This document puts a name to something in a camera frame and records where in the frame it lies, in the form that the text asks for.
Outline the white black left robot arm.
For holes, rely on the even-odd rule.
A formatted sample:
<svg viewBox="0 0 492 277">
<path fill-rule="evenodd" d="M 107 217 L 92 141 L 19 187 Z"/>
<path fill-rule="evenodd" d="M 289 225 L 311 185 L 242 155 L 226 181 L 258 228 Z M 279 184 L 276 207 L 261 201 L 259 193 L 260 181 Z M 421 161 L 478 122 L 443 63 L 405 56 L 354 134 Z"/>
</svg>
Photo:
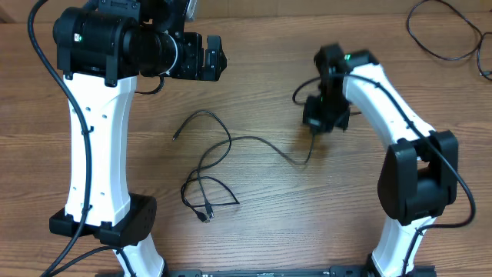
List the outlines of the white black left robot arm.
<svg viewBox="0 0 492 277">
<path fill-rule="evenodd" d="M 99 1 L 65 9 L 54 24 L 57 67 L 73 102 L 70 189 L 49 228 L 70 238 L 93 235 L 126 276 L 167 272 L 151 237 L 157 202 L 127 185 L 138 77 L 215 82 L 227 65 L 219 36 L 184 30 L 195 7 L 192 0 Z"/>
</svg>

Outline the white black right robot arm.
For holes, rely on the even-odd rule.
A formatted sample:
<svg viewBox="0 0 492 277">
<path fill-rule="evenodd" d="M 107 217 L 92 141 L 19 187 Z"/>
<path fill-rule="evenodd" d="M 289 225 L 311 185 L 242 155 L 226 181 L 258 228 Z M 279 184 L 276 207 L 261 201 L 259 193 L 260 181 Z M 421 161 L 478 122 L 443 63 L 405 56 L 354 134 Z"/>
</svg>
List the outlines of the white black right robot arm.
<svg viewBox="0 0 492 277">
<path fill-rule="evenodd" d="M 346 130 L 358 107 L 381 140 L 386 155 L 377 194 L 387 215 L 377 247 L 365 265 L 338 266 L 346 276 L 434 276 L 414 257 L 428 229 L 457 197 L 458 142 L 422 120 L 389 82 L 368 50 L 344 53 L 338 44 L 314 56 L 320 94 L 304 104 L 303 123 L 314 134 Z"/>
</svg>

